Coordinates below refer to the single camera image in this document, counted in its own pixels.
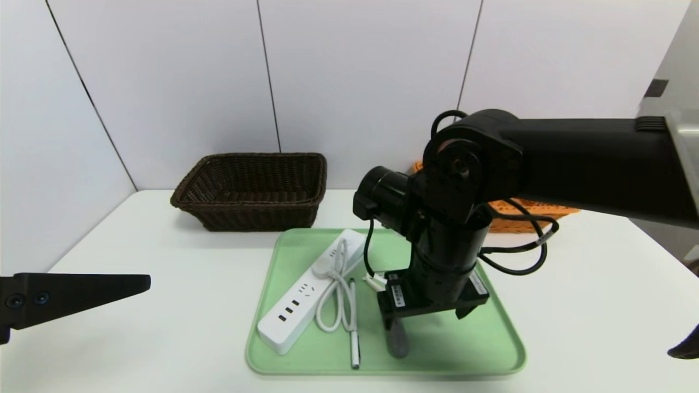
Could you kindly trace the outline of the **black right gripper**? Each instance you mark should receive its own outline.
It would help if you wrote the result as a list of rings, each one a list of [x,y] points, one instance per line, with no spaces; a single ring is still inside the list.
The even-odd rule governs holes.
[[[410,352],[402,319],[450,310],[464,319],[487,303],[475,268],[488,231],[488,224],[434,224],[411,242],[408,268],[389,271],[387,289],[377,296],[382,319],[390,322],[384,333],[391,356],[404,359]]]

